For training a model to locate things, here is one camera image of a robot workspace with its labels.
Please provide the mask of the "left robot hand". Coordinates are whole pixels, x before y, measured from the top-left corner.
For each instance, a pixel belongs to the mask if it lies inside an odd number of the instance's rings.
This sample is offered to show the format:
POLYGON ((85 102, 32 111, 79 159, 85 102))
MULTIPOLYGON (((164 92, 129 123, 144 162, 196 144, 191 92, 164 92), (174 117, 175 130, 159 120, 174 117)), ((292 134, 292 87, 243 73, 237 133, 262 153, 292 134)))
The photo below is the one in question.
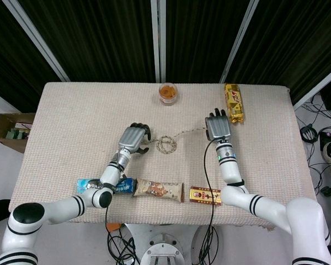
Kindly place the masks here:
POLYGON ((130 154, 139 153, 145 154, 149 148, 140 148, 144 136, 147 135, 148 140, 151 139, 150 127, 147 124, 132 123, 127 127, 119 140, 119 149, 126 149, 130 154))

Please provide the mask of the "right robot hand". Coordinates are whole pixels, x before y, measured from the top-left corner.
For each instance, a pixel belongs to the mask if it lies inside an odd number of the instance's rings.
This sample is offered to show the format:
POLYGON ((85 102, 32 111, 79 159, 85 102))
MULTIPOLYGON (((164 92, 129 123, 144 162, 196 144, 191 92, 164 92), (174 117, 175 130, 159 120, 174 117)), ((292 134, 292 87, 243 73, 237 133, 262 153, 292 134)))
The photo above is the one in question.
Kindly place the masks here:
POLYGON ((223 109, 215 108, 214 112, 205 118, 205 125, 209 141, 228 140, 231 136, 229 120, 223 109))

